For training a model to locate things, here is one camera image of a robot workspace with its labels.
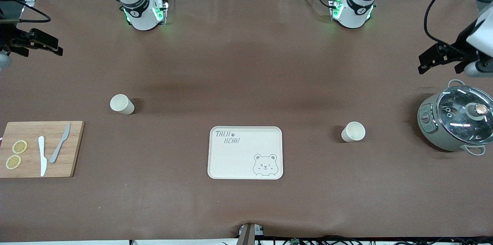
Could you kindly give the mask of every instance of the white cup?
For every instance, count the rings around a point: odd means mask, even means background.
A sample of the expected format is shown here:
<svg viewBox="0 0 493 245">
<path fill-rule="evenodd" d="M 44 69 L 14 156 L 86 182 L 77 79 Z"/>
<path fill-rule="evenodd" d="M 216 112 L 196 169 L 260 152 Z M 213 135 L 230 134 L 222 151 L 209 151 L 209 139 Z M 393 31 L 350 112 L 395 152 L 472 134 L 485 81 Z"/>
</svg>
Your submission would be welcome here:
<svg viewBox="0 0 493 245">
<path fill-rule="evenodd" d="M 135 110 L 134 104 L 123 94 L 114 96 L 109 102 L 109 107 L 123 115 L 130 115 Z"/>
<path fill-rule="evenodd" d="M 345 126 L 344 130 L 340 134 L 346 142 L 354 142 L 362 140 L 365 137 L 365 127 L 359 122 L 350 122 Z"/>
</svg>

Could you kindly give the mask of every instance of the knife handle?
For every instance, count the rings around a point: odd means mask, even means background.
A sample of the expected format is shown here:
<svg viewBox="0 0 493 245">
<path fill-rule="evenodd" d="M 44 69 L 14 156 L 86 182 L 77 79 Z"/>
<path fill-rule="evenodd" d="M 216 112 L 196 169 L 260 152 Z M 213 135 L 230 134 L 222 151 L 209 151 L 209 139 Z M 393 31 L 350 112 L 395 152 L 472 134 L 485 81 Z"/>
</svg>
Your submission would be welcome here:
<svg viewBox="0 0 493 245">
<path fill-rule="evenodd" d="M 55 149 L 55 152 L 54 152 L 54 153 L 53 153 L 53 155 L 51 156 L 50 163 L 55 163 L 55 161 L 57 160 L 58 153 L 60 152 L 60 149 L 62 148 L 62 144 L 63 144 L 63 141 L 62 141 L 62 140 L 60 140 L 60 143 L 58 143 L 58 146 L 57 146 L 57 148 Z"/>
<path fill-rule="evenodd" d="M 44 136 L 40 136 L 38 139 L 37 139 L 38 143 L 39 143 L 39 154 L 41 156 L 44 156 Z"/>
</svg>

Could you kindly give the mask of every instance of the wooden cutting board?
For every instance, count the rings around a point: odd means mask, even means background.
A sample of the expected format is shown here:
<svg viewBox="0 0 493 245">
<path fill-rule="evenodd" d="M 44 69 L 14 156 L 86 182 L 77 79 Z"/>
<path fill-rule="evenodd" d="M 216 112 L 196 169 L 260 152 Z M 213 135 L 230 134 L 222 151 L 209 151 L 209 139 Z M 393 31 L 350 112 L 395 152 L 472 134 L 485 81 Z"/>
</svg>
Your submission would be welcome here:
<svg viewBox="0 0 493 245">
<path fill-rule="evenodd" d="M 62 135 L 70 123 L 70 133 L 62 145 L 55 163 L 50 158 L 55 151 Z M 79 152 L 83 121 L 51 121 L 51 122 L 9 122 L 3 134 L 0 146 L 0 178 L 41 177 L 39 157 L 39 136 L 44 136 L 44 156 L 48 159 L 44 177 L 71 177 L 74 174 L 75 162 Z M 15 169 L 7 169 L 7 159 L 14 155 L 12 146 L 18 140 L 25 140 L 28 148 L 19 154 L 21 164 Z"/>
</svg>

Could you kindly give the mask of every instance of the white tray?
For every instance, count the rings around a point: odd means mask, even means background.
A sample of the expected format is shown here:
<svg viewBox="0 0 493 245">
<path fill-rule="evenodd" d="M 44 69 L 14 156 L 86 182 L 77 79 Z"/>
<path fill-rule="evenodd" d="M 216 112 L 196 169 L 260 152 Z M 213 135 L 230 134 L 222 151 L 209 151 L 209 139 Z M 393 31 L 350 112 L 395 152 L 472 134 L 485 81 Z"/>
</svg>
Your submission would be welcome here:
<svg viewBox="0 0 493 245">
<path fill-rule="evenodd" d="M 212 128 L 207 172 L 215 179 L 278 180 L 282 132 L 277 127 Z"/>
</svg>

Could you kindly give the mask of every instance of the butter knife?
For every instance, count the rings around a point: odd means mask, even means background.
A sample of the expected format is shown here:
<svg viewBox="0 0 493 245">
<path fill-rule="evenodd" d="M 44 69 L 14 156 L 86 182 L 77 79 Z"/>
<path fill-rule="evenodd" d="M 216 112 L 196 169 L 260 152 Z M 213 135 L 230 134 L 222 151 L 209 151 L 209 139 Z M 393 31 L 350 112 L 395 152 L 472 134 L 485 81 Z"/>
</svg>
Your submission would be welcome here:
<svg viewBox="0 0 493 245">
<path fill-rule="evenodd" d="M 70 124 L 67 124 L 67 128 L 65 128 L 65 132 L 62 135 L 62 139 L 60 139 L 60 143 L 58 143 L 57 148 L 55 149 L 55 152 L 53 155 L 51 155 L 50 163 L 55 163 L 58 157 L 58 153 L 60 152 L 60 149 L 62 148 L 63 142 L 69 138 L 69 133 L 70 133 Z"/>
<path fill-rule="evenodd" d="M 46 173 L 46 165 L 48 164 L 48 159 L 44 157 L 44 136 L 40 136 L 38 138 L 39 142 L 39 157 L 41 159 L 41 176 L 44 176 Z"/>
</svg>

